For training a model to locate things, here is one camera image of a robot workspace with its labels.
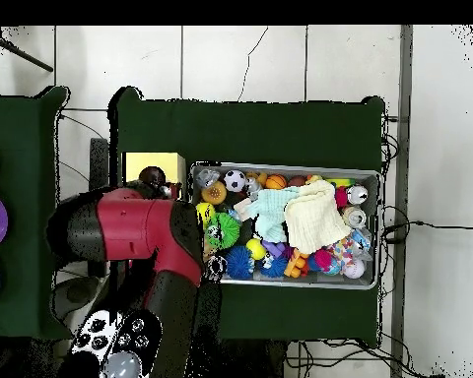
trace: soccer ball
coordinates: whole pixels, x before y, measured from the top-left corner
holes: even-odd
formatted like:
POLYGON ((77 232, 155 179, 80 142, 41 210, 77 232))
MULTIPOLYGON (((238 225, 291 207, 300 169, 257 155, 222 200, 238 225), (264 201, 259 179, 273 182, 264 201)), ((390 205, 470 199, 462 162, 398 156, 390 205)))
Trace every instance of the soccer ball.
POLYGON ((211 281, 218 283, 223 275, 226 273, 228 268, 228 261, 222 256, 215 255, 207 262, 207 270, 205 271, 205 277, 211 281))
POLYGON ((238 193, 245 185, 245 175, 241 171, 228 171, 225 175, 226 188, 238 193))

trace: black tripod leg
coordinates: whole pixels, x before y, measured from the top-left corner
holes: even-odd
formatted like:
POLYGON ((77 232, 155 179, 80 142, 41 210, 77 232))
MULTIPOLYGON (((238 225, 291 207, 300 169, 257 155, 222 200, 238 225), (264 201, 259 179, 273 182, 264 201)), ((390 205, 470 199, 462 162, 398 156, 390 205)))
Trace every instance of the black tripod leg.
POLYGON ((52 73, 54 70, 52 67, 49 67, 48 65, 44 64, 42 61, 38 61, 38 59, 33 58, 32 56, 28 55, 26 52, 23 52, 20 48, 17 46, 14 46, 11 42, 0 38, 0 46, 4 49, 7 49, 8 51, 12 52, 15 55, 21 56, 22 58, 25 58, 27 61, 32 62, 32 64, 35 64, 36 66, 43 68, 44 70, 48 71, 49 73, 52 73))

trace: light blue cloth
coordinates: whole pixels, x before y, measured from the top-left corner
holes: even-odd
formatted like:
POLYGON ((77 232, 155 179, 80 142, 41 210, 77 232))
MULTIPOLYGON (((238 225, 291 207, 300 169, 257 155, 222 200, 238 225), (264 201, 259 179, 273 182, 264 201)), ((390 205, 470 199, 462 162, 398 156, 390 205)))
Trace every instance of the light blue cloth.
POLYGON ((282 223, 286 221, 284 209, 290 200, 298 197, 299 187, 282 190, 265 189, 258 193, 257 200, 245 208, 251 218, 256 218, 255 231, 266 241, 287 242, 282 223))

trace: yellow block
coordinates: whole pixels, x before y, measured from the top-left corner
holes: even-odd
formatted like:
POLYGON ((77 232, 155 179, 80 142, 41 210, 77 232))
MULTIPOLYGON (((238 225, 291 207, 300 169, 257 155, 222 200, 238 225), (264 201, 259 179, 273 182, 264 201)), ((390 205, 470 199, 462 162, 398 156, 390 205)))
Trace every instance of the yellow block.
POLYGON ((185 160, 177 153, 126 153, 126 181, 138 180, 140 172, 147 166, 158 166, 167 181, 185 185, 185 160))

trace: pink ball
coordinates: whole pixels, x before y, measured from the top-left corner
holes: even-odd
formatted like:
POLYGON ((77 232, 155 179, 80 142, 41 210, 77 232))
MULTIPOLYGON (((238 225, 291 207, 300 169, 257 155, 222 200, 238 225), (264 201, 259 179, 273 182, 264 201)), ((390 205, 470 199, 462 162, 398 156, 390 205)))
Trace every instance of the pink ball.
POLYGON ((315 264, 317 264, 322 271, 329 271, 331 259, 331 254, 325 249, 319 249, 313 254, 313 261, 315 261, 315 264))

